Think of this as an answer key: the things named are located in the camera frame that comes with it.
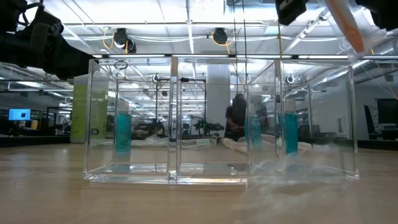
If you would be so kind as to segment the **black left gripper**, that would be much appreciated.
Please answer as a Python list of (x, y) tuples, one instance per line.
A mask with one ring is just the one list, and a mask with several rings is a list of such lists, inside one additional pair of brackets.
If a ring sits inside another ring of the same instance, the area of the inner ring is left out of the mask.
[(61, 48), (63, 26), (42, 4), (13, 4), (12, 28), (16, 31), (12, 41), (12, 63), (21, 67), (40, 67), (68, 80), (89, 73), (92, 55), (74, 47)]

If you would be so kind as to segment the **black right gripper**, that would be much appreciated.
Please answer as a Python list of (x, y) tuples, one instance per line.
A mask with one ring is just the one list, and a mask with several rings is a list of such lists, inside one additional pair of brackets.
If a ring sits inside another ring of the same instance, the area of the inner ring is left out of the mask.
[(397, 0), (355, 0), (371, 12), (375, 25), (391, 31), (397, 29)]

